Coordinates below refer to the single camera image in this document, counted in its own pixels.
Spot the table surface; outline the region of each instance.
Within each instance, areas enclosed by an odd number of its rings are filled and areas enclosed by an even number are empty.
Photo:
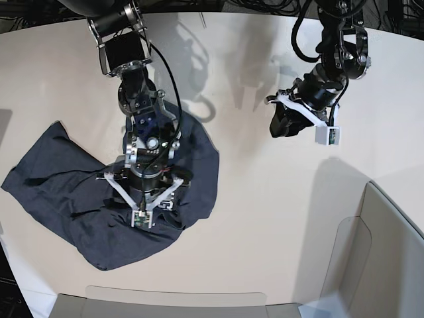
[[[159,292],[266,294],[267,303],[319,297],[339,223],[358,214],[374,179],[424,229],[424,42],[368,30],[372,67],[342,99],[340,146],[314,143],[315,129],[270,136],[265,96],[313,65],[295,56],[295,19],[197,13],[145,16],[167,57],[184,107],[199,117],[221,158],[216,206],[166,250],[101,272],[0,191],[0,236],[25,291],[85,296],[87,286]],[[319,21],[303,22],[300,47],[314,55]],[[105,164],[121,151],[118,79],[101,75],[84,21],[0,35],[0,180],[61,120]],[[174,100],[156,57],[150,71]],[[149,275],[135,276],[135,272]]]

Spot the white table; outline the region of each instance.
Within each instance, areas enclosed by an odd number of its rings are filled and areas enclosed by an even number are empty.
[[[0,191],[0,237],[24,293],[85,296],[87,286],[105,286],[262,292],[268,304],[306,303],[319,297],[337,227],[357,214],[369,179],[424,229],[424,42],[368,30],[372,67],[364,79],[351,81],[342,99],[341,145],[325,147],[314,143],[315,129],[277,139],[268,130],[274,110],[263,98],[313,67],[291,48],[295,19],[204,16],[207,28],[197,13],[145,19],[186,109],[203,118],[220,152],[211,217],[166,250],[101,272]],[[319,21],[303,22],[298,42],[307,55],[314,55],[321,29]],[[119,80],[101,75],[85,22],[2,34],[0,47],[0,109],[12,111],[0,145],[0,180],[58,119],[90,154],[112,162],[124,125]],[[157,87],[174,100],[159,59],[152,67]],[[145,270],[151,275],[134,278]]]

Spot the dark blue cloth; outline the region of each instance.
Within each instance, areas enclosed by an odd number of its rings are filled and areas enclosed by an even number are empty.
[[[177,190],[175,211],[155,208],[151,229],[131,228],[131,209],[109,204],[112,187],[95,177],[112,167],[72,142],[59,122],[38,139],[1,187],[90,264],[112,270],[160,252],[184,229],[209,217],[217,196],[219,154],[202,125],[186,113],[180,142],[172,163],[193,172],[191,187]]]

